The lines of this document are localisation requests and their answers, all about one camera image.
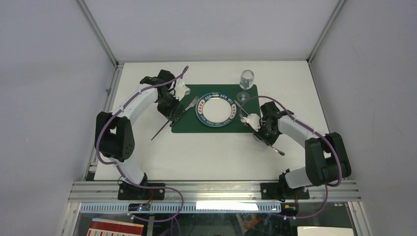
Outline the dark green placemat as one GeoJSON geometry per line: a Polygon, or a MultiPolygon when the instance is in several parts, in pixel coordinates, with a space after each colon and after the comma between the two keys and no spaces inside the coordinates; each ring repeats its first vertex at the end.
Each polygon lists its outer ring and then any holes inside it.
{"type": "MultiPolygon", "coordinates": [[[[183,98],[182,103],[185,107],[194,99],[195,96],[202,97],[210,92],[221,92],[237,99],[237,94],[242,91],[237,84],[187,84],[190,94],[183,98]]],[[[221,127],[211,127],[201,122],[195,112],[195,107],[189,109],[183,117],[171,128],[173,133],[252,133],[253,129],[245,126],[239,117],[234,118],[230,123],[221,127]]]]}

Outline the silver table knife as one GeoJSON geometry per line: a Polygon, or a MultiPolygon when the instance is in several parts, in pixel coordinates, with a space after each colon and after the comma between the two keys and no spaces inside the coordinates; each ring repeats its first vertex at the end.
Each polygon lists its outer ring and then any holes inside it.
{"type": "Polygon", "coordinates": [[[239,110],[241,110],[246,116],[249,115],[249,113],[245,109],[242,108],[241,104],[238,101],[234,100],[234,102],[239,107],[239,110]]]}

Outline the silver spoon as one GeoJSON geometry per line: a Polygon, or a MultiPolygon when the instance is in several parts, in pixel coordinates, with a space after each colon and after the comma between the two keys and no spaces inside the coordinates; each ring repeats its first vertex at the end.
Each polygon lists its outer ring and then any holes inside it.
{"type": "Polygon", "coordinates": [[[269,143],[265,142],[264,140],[260,139],[258,136],[256,136],[255,134],[253,135],[253,138],[259,142],[259,143],[263,143],[265,145],[267,145],[269,148],[271,148],[272,150],[274,150],[275,152],[277,152],[278,154],[280,154],[281,156],[285,155],[285,152],[273,147],[272,145],[270,145],[269,143]]]}

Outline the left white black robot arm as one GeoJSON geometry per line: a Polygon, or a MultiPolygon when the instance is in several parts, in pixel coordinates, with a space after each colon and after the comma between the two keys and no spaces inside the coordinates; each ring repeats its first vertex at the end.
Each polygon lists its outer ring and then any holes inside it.
{"type": "Polygon", "coordinates": [[[135,148],[133,124],[153,103],[168,122],[181,117],[182,99],[190,93],[183,82],[188,67],[174,76],[161,70],[157,77],[144,77],[130,98],[110,112],[100,112],[96,117],[95,155],[103,165],[113,165],[129,186],[129,194],[136,200],[148,194],[147,175],[130,157],[135,148]]]}

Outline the white plate teal rim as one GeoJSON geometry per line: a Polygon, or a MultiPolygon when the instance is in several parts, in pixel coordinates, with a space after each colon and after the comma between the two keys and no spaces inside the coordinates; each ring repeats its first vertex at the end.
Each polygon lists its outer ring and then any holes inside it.
{"type": "Polygon", "coordinates": [[[209,127],[223,127],[235,119],[237,104],[225,93],[209,92],[199,98],[195,113],[202,124],[209,127]]]}

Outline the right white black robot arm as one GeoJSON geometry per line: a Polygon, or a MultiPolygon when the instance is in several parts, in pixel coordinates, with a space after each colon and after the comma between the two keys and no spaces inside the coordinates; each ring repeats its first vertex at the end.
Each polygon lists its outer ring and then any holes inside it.
{"type": "Polygon", "coordinates": [[[309,186],[338,186],[352,174],[351,165],[341,135],[322,134],[296,118],[291,111],[280,110],[274,102],[260,107],[261,117],[255,117],[254,137],[272,147],[280,135],[287,135],[304,148],[305,166],[286,170],[278,183],[267,193],[280,201],[295,198],[309,186]]]}

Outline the clear drinking glass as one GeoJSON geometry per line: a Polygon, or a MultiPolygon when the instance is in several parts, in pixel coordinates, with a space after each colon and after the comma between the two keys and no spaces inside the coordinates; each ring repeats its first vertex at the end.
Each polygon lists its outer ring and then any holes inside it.
{"type": "Polygon", "coordinates": [[[255,76],[252,70],[247,69],[247,70],[242,71],[241,76],[240,76],[240,81],[239,81],[239,86],[242,89],[242,91],[240,91],[237,94],[237,99],[239,102],[244,102],[250,98],[250,95],[247,91],[250,88],[252,88],[254,84],[254,79],[255,79],[255,76]]]}

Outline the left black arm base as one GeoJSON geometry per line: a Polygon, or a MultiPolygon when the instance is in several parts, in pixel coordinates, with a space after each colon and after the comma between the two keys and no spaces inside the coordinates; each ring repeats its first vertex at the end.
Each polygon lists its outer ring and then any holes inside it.
{"type": "Polygon", "coordinates": [[[122,182],[119,185],[118,200],[164,200],[164,183],[148,183],[148,187],[152,187],[152,189],[138,188],[122,182]]]}

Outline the silver fork dark handle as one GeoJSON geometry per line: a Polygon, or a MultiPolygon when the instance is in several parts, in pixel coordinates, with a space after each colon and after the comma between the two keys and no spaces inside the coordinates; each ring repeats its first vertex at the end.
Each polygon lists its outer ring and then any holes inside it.
{"type": "Polygon", "coordinates": [[[184,108],[181,111],[181,113],[171,122],[170,127],[174,126],[189,109],[191,109],[197,104],[198,101],[199,97],[195,96],[194,99],[189,103],[189,105],[186,108],[184,108]]]}

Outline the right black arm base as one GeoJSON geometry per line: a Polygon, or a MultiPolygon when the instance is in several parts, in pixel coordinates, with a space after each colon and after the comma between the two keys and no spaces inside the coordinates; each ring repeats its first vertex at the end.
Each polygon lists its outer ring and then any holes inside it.
{"type": "Polygon", "coordinates": [[[279,182],[262,182],[260,183],[260,193],[262,200],[278,200],[285,202],[286,200],[308,200],[310,199],[309,191],[299,187],[291,189],[285,187],[279,182]]]}

